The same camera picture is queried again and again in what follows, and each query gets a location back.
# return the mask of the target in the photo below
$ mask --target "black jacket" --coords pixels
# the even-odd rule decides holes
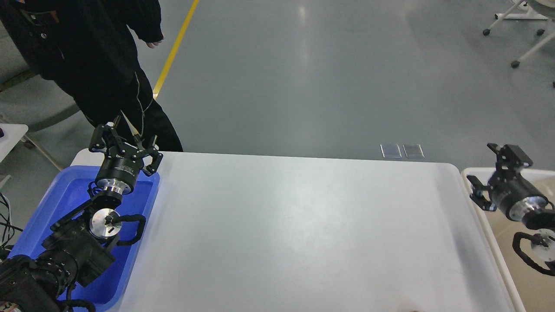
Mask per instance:
[[[31,31],[31,25],[21,18],[12,5],[14,0],[0,0],[0,19],[29,66],[44,79],[56,80],[59,69],[67,66],[53,57],[41,38]],[[111,67],[114,82],[127,85],[139,68],[137,47],[127,26],[145,42],[163,39],[158,0],[65,0],[75,11],[75,17],[88,32],[95,53],[101,54]],[[58,7],[64,0],[56,1]]]

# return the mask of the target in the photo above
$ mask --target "person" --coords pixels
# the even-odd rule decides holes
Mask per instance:
[[[162,42],[158,0],[0,0],[0,19],[29,66],[71,95],[91,125],[123,112],[144,141],[157,135],[160,150],[183,151],[129,30],[150,48]],[[134,144],[125,122],[117,131]]]

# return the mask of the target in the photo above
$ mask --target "white chair leg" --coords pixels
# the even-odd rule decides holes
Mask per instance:
[[[0,115],[0,122],[2,123],[11,123],[5,116]],[[33,145],[38,149],[38,151],[43,154],[46,159],[48,159],[53,165],[54,167],[56,167],[56,169],[58,169],[59,171],[62,171],[64,169],[64,167],[62,165],[60,165],[55,159],[54,157],[52,157],[43,147],[42,145],[38,144],[37,141],[33,138],[31,138],[29,136],[29,134],[25,134],[23,136],[23,138],[21,139],[21,142],[26,143],[26,142],[31,142],[33,143]]]
[[[522,1],[516,2],[509,10],[507,10],[507,12],[505,12],[505,13],[501,16],[501,18],[499,18],[498,20],[496,20],[496,21],[495,21],[493,24],[491,24],[488,28],[484,29],[484,30],[482,31],[482,34],[483,34],[484,36],[489,35],[489,34],[490,34],[490,30],[491,30],[493,27],[495,27],[496,25],[498,25],[499,23],[501,23],[501,22],[505,19],[505,17],[507,17],[507,15],[509,15],[509,13],[513,12],[520,4],[521,4],[522,2],[524,2],[524,1],[526,1],[526,0],[522,0]]]
[[[534,52],[538,51],[541,47],[545,46],[546,43],[548,43],[553,38],[555,38],[555,31],[550,33],[549,36],[543,38],[540,42],[538,42],[535,46],[533,46],[530,50],[528,50],[528,52],[526,52],[521,57],[519,57],[516,61],[513,61],[511,63],[511,67],[512,68],[517,68],[520,65],[520,62],[525,60],[527,57],[529,57]]]
[[[29,134],[26,134],[23,136],[24,139],[26,139],[27,141],[33,143],[33,145],[38,149],[38,151],[43,154],[46,159],[48,159],[53,165],[54,167],[56,167],[56,169],[58,169],[58,171],[62,171],[64,169],[64,167],[62,165],[60,165],[55,159],[54,157],[52,157],[43,147],[42,145],[38,144],[37,141],[35,139],[33,139],[32,137],[29,136]]]

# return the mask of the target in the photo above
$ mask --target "yellow floor line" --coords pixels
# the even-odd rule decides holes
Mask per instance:
[[[156,82],[156,85],[154,86],[153,96],[154,96],[155,100],[158,97],[158,94],[160,93],[160,89],[162,89],[162,85],[164,84],[164,81],[166,80],[166,77],[168,76],[168,72],[170,71],[171,65],[173,64],[173,61],[175,59],[175,55],[177,54],[177,51],[179,50],[179,46],[181,45],[181,42],[183,41],[183,37],[185,36],[185,32],[187,31],[187,27],[189,27],[189,23],[191,22],[193,14],[195,13],[196,6],[198,4],[199,4],[199,0],[195,0],[193,2],[193,4],[191,5],[191,9],[189,9],[189,13],[187,14],[187,17],[185,18],[185,22],[183,22],[183,25],[181,26],[181,30],[179,31],[179,34],[177,35],[177,39],[174,42],[174,46],[173,46],[173,48],[171,48],[170,55],[168,56],[168,59],[166,60],[166,64],[164,65],[164,68],[162,69],[162,73],[160,74],[160,77],[158,78],[158,81]]]

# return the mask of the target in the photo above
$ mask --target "black pants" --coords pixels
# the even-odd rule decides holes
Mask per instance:
[[[49,33],[45,43],[54,46],[53,55],[59,51],[60,66],[54,81],[73,97],[94,127],[113,121],[122,111],[145,142],[157,135],[160,150],[182,152],[183,147],[168,116],[153,99],[152,87],[139,66],[137,54],[126,56],[136,61],[136,68],[129,70],[134,70],[130,81],[116,81],[117,64],[111,64],[104,56],[71,4],[72,1],[67,1],[58,10],[60,23],[52,22],[41,29]],[[117,132],[134,144],[125,120],[120,121]]]
[[[75,99],[77,106],[94,127],[113,121],[121,110],[146,142],[157,135],[160,150],[182,152],[179,137],[162,107],[153,99],[152,87],[143,70],[137,69],[135,77],[124,88],[109,85],[105,74],[107,73],[102,68],[81,72],[69,67],[64,69],[55,82]],[[119,123],[117,131],[130,144],[134,144],[124,120]]]

